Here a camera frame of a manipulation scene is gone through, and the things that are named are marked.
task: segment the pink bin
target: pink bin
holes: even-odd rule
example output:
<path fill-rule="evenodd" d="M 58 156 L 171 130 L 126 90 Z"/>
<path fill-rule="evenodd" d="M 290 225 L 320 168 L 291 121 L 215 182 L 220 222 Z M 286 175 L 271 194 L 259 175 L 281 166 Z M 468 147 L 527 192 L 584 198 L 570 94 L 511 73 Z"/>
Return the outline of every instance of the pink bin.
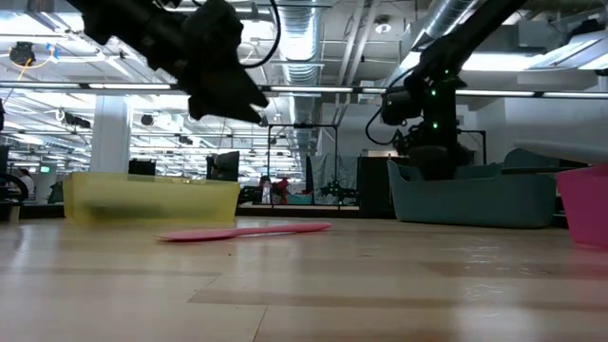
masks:
<path fill-rule="evenodd" d="M 608 248 L 608 164 L 561 172 L 558 189 L 572 239 Z"/>

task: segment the computer monitor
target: computer monitor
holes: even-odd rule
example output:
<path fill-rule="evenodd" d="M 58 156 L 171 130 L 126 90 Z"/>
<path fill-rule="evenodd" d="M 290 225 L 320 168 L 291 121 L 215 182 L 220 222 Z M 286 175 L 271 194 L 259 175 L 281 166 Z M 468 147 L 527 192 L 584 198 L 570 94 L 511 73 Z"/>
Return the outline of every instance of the computer monitor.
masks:
<path fill-rule="evenodd" d="M 207 179 L 215 181 L 238 181 L 240 152 L 229 152 L 207 158 Z"/>

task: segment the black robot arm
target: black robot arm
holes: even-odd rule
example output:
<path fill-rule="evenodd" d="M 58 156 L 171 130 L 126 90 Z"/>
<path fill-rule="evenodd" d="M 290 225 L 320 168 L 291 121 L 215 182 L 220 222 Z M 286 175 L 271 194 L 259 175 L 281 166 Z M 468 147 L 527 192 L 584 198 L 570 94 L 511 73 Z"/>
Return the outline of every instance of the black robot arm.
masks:
<path fill-rule="evenodd" d="M 456 121 L 456 89 L 466 84 L 458 75 L 473 51 L 525 2 L 485 1 L 464 24 L 422 52 L 402 86 L 390 87 L 383 95 L 385 124 L 400 125 L 423 116 L 407 136 L 397 131 L 392 143 L 426 179 L 449 179 L 459 164 L 466 163 Z"/>
<path fill-rule="evenodd" d="M 181 0 L 67 0 L 83 14 L 85 34 L 101 45 L 116 36 L 141 53 L 153 69 L 178 80 L 191 95 L 190 115 L 213 114 L 259 123 L 251 105 L 268 100 L 239 63 L 243 25 L 224 0 L 207 0 L 191 15 L 158 6 Z"/>

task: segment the wooden floor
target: wooden floor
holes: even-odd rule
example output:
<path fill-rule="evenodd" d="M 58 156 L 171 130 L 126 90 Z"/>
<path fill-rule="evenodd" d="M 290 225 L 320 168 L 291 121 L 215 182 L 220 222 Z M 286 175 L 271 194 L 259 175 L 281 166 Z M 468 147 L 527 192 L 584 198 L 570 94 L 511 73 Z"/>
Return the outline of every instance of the wooden floor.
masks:
<path fill-rule="evenodd" d="M 2 227 L 1 340 L 608 341 L 608 253 L 567 231 L 333 223 L 186 245 Z"/>

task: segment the translucent yellow bin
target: translucent yellow bin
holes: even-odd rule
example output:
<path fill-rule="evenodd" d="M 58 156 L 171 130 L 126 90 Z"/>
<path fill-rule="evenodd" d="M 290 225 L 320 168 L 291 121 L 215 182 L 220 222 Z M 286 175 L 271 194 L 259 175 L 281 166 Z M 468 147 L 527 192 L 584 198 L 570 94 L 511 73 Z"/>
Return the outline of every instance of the translucent yellow bin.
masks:
<path fill-rule="evenodd" d="M 239 191 L 229 181 L 75 172 L 64 180 L 64 210 L 83 224 L 232 222 Z"/>

